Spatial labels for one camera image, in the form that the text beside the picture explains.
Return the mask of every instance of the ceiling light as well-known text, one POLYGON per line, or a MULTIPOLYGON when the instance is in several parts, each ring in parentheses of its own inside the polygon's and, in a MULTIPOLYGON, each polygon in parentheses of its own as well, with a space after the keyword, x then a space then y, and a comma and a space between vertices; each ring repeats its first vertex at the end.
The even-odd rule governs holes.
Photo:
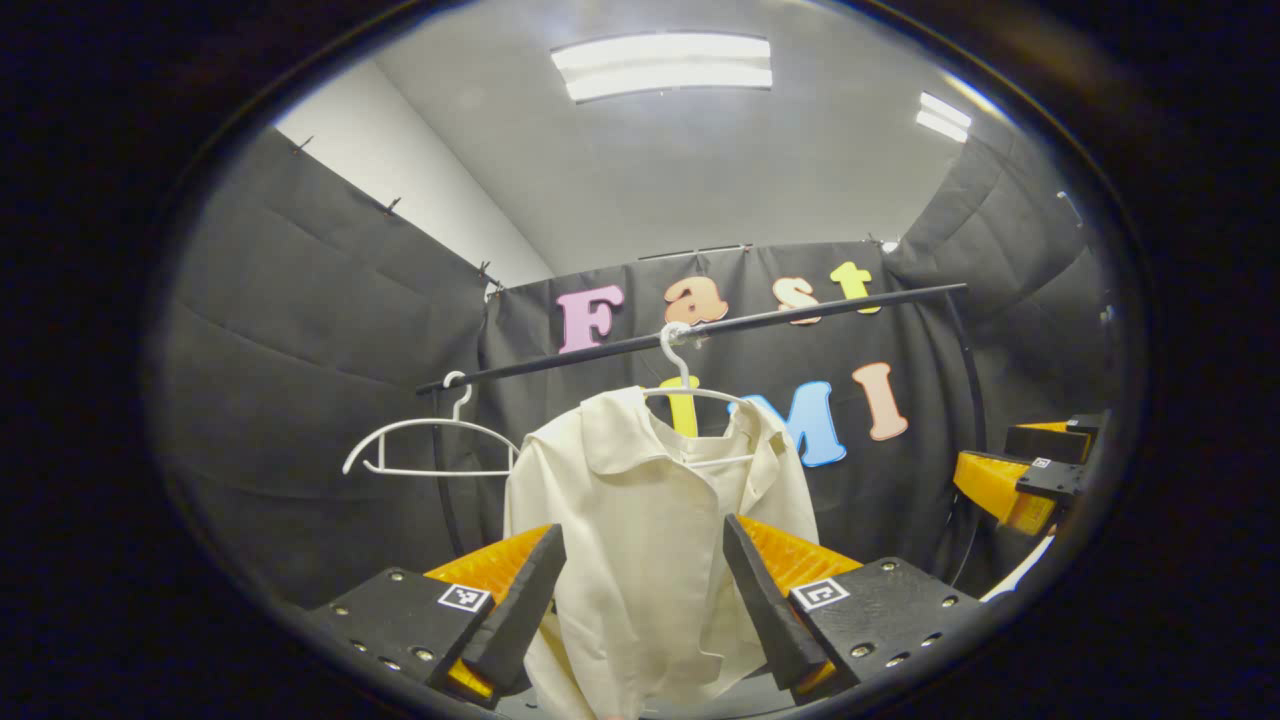
POLYGON ((934 114, 942 115, 943 118, 951 120, 952 123, 963 128, 969 127, 969 123, 973 122, 969 119, 969 115, 965 115, 960 110, 956 110, 951 105, 947 105, 946 102, 938 100, 937 97, 929 95, 928 92, 920 94, 920 105, 925 110, 932 110, 934 114))
POLYGON ((554 50, 552 61, 577 102, 644 90, 773 86, 769 42, 742 35, 611 37, 554 50))
POLYGON ((987 113, 988 115, 997 118, 1002 122, 1006 123, 1009 122, 1009 117, 1005 115, 1002 111, 1000 111, 1000 108, 996 108, 996 105, 991 100, 987 100, 987 97, 983 94, 974 90, 969 83, 961 81, 960 78, 950 73, 943 73, 942 79, 945 79, 947 85, 954 87, 956 91, 959 91, 960 95, 964 95, 965 100, 973 102, 974 106, 977 106, 983 113, 987 113))
POLYGON ((915 122, 920 123, 922 126, 932 131, 941 132, 942 135, 950 137, 956 142, 964 142, 969 140, 969 133, 966 133, 965 131, 957 128, 956 126, 943 120, 937 115, 925 113, 924 110, 920 110, 920 113, 915 115, 915 122))

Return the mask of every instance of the colorful foam letter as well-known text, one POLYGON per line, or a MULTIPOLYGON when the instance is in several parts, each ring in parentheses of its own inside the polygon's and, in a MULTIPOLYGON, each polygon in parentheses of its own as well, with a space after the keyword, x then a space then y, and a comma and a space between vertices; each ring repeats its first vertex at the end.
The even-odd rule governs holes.
MULTIPOLYGON (((856 300, 867 297, 867 283, 872 282, 872 274, 867 270, 859 270, 858 265, 846 261, 831 272, 831 279, 840 283, 840 290, 845 291, 845 300, 856 300)), ((870 315, 879 313, 879 307, 863 307, 859 313, 870 315)))
POLYGON ((872 439, 881 441, 906 432, 906 418, 897 413, 893 388, 888 387, 888 363, 872 363, 854 370, 854 382, 867 391, 872 407, 872 439))
MULTIPOLYGON (((662 380, 658 387, 681 387, 680 377, 662 380)), ((689 387, 698 387, 698 375, 689 375, 689 387)), ((694 398, 689 395, 668 395, 671 401, 671 427, 685 437, 698 437, 698 413, 694 411, 694 398)))
MULTIPOLYGON (((804 456, 800 461, 806 468, 828 465, 842 459, 847 452, 845 446, 836 439, 836 425, 831 420, 831 383, 814 380, 796 388, 791 396, 791 413, 783 420, 787 424, 787 434, 800 447, 804 441, 804 456)), ((782 415, 769 405, 763 395, 749 395, 742 400, 754 400, 771 413, 782 415)), ((733 405, 728 406, 730 413, 733 405)))
POLYGON ((595 347, 600 342, 591 337, 591 328, 599 331, 600 337, 609 334, 613 328, 613 307, 622 306, 622 288, 611 284, 566 292, 556 299, 556 304, 564 309, 564 345, 561 352, 595 347), (593 302, 602 305, 593 310, 593 302))
POLYGON ((728 302, 719 297, 716 281, 698 275, 685 278, 667 288, 662 299, 669 302, 667 306, 667 322, 709 323, 719 320, 728 314, 728 302))
MULTIPOLYGON (((778 310, 791 310, 794 307, 812 307, 818 304, 813 296, 813 286, 804 278, 778 278, 773 282, 773 296, 778 299, 778 310)), ((822 318, 804 318, 791 320, 792 325, 812 325, 822 318)))

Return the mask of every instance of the black curtain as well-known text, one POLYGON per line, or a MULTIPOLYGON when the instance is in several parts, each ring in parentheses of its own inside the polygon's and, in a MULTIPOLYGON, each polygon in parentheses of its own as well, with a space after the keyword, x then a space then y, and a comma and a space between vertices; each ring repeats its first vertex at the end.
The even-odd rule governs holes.
MULTIPOLYGON (((983 126, 942 186, 886 255, 906 287, 969 283, 959 304, 986 398, 988 447, 1000 452, 1018 423, 1096 413, 1115 397, 1107 366, 1107 265, 1097 227, 1046 155, 1019 132, 983 126)), ((961 505, 961 530, 946 550, 957 585, 986 592, 1038 542, 961 505), (969 537, 974 537, 972 547, 969 537)))
MULTIPOLYGON (((435 479, 340 465, 378 427, 434 414, 416 383, 475 366, 484 282, 294 150, 262 133, 191 223, 146 380, 175 501, 248 582, 315 606, 453 556, 435 479)), ((430 432, 393 433, 388 462, 433 466, 430 432)))
MULTIPOLYGON (((733 318, 777 310, 772 286, 782 277, 805 278, 819 301, 842 300, 831 273, 846 261, 870 273, 872 293, 900 288, 884 272, 876 245, 832 242, 639 261, 506 290, 486 307, 481 366, 556 355, 564 332, 556 300, 563 293, 621 287, 625 302, 614 309, 612 329, 603 338, 613 342, 662 328, 663 293, 682 278, 712 278, 730 305, 726 316, 733 318)), ((812 325, 730 333, 710 338, 701 348, 689 343, 677 352, 701 387, 763 395, 783 416, 799 386, 829 383, 836 436, 847 454, 805 469, 822 543, 864 561, 896 555, 934 569, 937 548, 948 532, 955 456, 973 443, 968 384, 941 300, 882 307, 876 314, 847 313, 812 325), (867 396, 851 377, 872 363, 891 366, 890 386, 909 421, 906 432, 886 441, 869 437, 867 396)), ((518 442, 593 395, 628 384, 654 387, 676 375, 675 365, 654 348, 504 378, 481 384, 480 418, 518 442)), ((659 418, 671 421, 667 400, 649 402, 659 418)), ((723 432, 724 404, 701 400, 695 407, 699 434, 723 432)), ((504 462, 498 447, 486 447, 483 455, 493 466, 504 462)), ((479 483, 479 514, 467 521, 480 525, 484 542, 500 537, 504 483, 502 478, 479 483)))

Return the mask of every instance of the plastic hanger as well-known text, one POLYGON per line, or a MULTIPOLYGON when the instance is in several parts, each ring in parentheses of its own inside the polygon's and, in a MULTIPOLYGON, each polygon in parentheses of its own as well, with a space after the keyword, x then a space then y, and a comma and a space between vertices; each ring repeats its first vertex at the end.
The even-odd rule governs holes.
MULTIPOLYGON (((680 382, 681 387, 662 387, 662 388, 646 388, 644 391, 645 397, 654 396, 667 396, 667 395, 692 395, 698 397, 710 397, 713 400, 723 400, 724 402, 736 402, 744 405, 749 401, 741 397, 733 397, 732 395, 716 392, 714 389, 701 389, 694 388, 689 382, 689 364, 676 351, 671 348, 671 337, 676 333, 686 333, 690 331, 689 323, 667 323, 662 327, 658 333, 658 343, 662 346, 662 354, 667 356, 668 360, 676 364, 680 369, 680 382)), ((737 457, 724 457, 722 460, 703 460, 700 462, 687 462, 687 468, 713 468, 716 465, 730 465, 732 462, 745 462, 754 457, 754 455, 739 455, 737 457)))
MULTIPOLYGON (((449 383, 457 378, 463 377, 465 373, 453 370, 444 377, 444 387, 449 387, 449 383)), ((466 420, 460 420, 458 414, 462 411, 462 406, 471 400, 472 386, 467 386, 467 393, 462 396, 462 400, 453 404, 453 418, 420 418, 416 420, 401 420, 399 423, 392 423, 389 425, 378 428, 372 434, 360 441, 358 445, 347 456, 347 461, 342 464, 342 474, 346 475, 351 470, 351 464, 356 461, 360 452, 369 446, 369 443, 378 441, 378 465, 372 465, 369 460, 365 460, 365 468, 370 471, 378 473, 379 475, 413 475, 420 478, 479 478, 479 477, 492 477, 492 475, 507 475, 511 469, 516 465, 516 456, 520 455, 520 448, 512 445, 512 442, 500 434, 485 428, 484 425, 477 425, 475 423, 467 423, 466 420), (481 432, 489 437, 498 438, 507 446, 507 469, 506 470, 474 470, 474 471, 449 471, 449 470, 398 470, 396 468, 387 466, 387 433, 407 428, 411 425, 453 425, 457 428, 468 428, 472 430, 481 432)))

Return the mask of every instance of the black rod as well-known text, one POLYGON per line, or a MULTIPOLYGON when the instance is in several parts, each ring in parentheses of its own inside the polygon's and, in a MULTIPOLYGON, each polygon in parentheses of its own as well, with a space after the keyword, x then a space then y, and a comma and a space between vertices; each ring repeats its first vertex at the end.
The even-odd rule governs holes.
POLYGON ((973 346, 969 345, 969 332, 964 327, 956 302, 947 293, 947 314, 955 325, 956 340, 960 341, 960 357, 964 359, 964 374, 969 378, 969 400, 973 402, 973 448, 987 452, 987 409, 982 401, 982 383, 978 382, 978 366, 973 361, 973 346))
MULTIPOLYGON (((960 311, 956 309, 955 300, 952 300, 951 293, 947 293, 947 314, 951 315, 951 324, 956 331, 956 340, 960 341, 960 356, 964 359, 964 374, 969 378, 969 400, 973 404, 973 448, 978 452, 987 451, 987 410, 982 400, 982 383, 978 382, 978 366, 973 361, 973 346, 969 345, 969 332, 964 327, 964 319, 960 316, 960 311)), ((951 515, 955 516, 957 512, 964 515, 968 520, 969 528, 969 541, 965 543, 964 555, 960 556, 960 562, 956 565, 955 573, 951 575, 951 580, 947 583, 952 587, 960 580, 960 575, 964 573, 964 566, 969 562, 969 553, 973 552, 973 542, 978 537, 978 525, 982 523, 982 515, 977 511, 977 506, 973 501, 968 501, 963 507, 956 507, 960 500, 960 493, 952 498, 951 502, 951 515)))
MULTIPOLYGON (((431 393, 431 411, 440 416, 440 393, 431 393)), ((435 470, 443 470, 440 460, 440 447, 444 441, 440 438, 440 425, 431 425, 431 460, 435 470)), ((435 487, 440 492, 440 514, 444 515, 444 529, 449 533, 449 544, 453 546, 453 557, 462 557, 462 536, 458 534, 458 521, 453 516, 453 498, 449 496, 449 478, 435 478, 435 487)))
MULTIPOLYGON (((717 320, 714 323, 703 323, 694 325, 690 332, 682 333, 673 340, 685 340, 687 337, 710 337, 722 332, 732 331, 746 331, 753 328, 762 328, 765 325, 778 325, 782 323, 790 323, 791 320, 803 320, 805 318, 824 318, 827 315, 838 315, 840 313, 849 313, 851 310, 858 310, 861 307, 877 307, 886 305, 902 305, 905 302, 915 302, 919 300, 925 300, 938 295, 950 299, 951 292, 957 292, 968 290, 969 286, 965 283, 956 284, 942 284, 937 287, 923 287, 919 290, 902 290, 899 292, 886 292, 883 295, 873 295, 869 297, 859 297, 855 300, 837 300, 835 302, 819 302, 818 305, 810 305, 808 307, 792 307, 791 310, 774 310, 773 313, 760 313, 758 315, 746 315, 742 318, 731 318, 728 320, 717 320)), ((526 373, 534 373, 538 370, 549 370, 552 368, 563 368, 564 365, 575 365, 577 363, 585 363, 588 360, 596 360, 600 357, 609 357, 613 355, 622 355, 623 352, 635 352, 637 350, 648 350, 650 347, 658 347, 660 342, 659 333, 632 337, 628 340, 620 340, 618 342, 611 342, 608 345, 600 345, 596 347, 588 347, 585 350, 575 350, 573 352, 564 352, 563 355, 549 355, 547 357, 538 357, 536 360, 530 360, 527 363, 517 363, 515 365, 506 365, 503 368, 490 368, 488 370, 480 370, 470 375, 463 375, 449 383, 449 387, 462 387, 468 386, 480 380, 492 380, 497 378, 509 378, 512 375, 524 375, 526 373)), ((428 383, 419 386, 413 392, 417 395, 426 395, 436 389, 444 388, 444 380, 436 380, 434 383, 428 383)))

